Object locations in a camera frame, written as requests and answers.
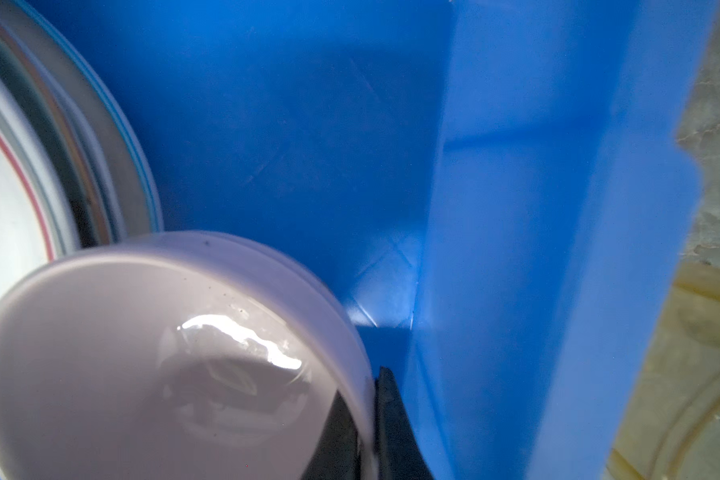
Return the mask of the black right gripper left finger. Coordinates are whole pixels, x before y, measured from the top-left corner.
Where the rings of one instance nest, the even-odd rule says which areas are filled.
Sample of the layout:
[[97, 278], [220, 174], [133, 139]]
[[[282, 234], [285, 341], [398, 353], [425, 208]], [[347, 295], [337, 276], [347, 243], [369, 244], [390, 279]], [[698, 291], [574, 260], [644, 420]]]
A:
[[349, 407], [337, 392], [303, 480], [357, 480], [360, 478], [360, 450], [356, 425]]

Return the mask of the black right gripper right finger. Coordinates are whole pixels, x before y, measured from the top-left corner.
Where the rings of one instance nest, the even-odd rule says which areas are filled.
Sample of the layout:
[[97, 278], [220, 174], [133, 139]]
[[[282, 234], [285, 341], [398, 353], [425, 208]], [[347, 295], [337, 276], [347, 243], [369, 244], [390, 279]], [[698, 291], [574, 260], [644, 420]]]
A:
[[376, 379], [375, 450], [381, 480], [433, 480], [407, 416], [393, 372], [381, 367]]

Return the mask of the purple top bowl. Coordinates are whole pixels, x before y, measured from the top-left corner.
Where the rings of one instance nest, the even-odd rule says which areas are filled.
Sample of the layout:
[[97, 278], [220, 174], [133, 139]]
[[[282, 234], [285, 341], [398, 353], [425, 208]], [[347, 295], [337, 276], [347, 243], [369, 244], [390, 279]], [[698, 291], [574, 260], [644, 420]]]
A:
[[0, 479], [302, 479], [337, 392], [375, 479], [355, 326], [309, 269], [245, 238], [90, 248], [0, 299]]

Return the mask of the green rimmed white plate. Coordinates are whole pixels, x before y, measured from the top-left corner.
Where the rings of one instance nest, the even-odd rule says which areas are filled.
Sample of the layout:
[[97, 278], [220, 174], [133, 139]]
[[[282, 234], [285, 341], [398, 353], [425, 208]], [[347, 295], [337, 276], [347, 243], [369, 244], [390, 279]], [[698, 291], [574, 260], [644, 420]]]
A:
[[33, 270], [119, 238], [76, 113], [0, 20], [0, 298]]

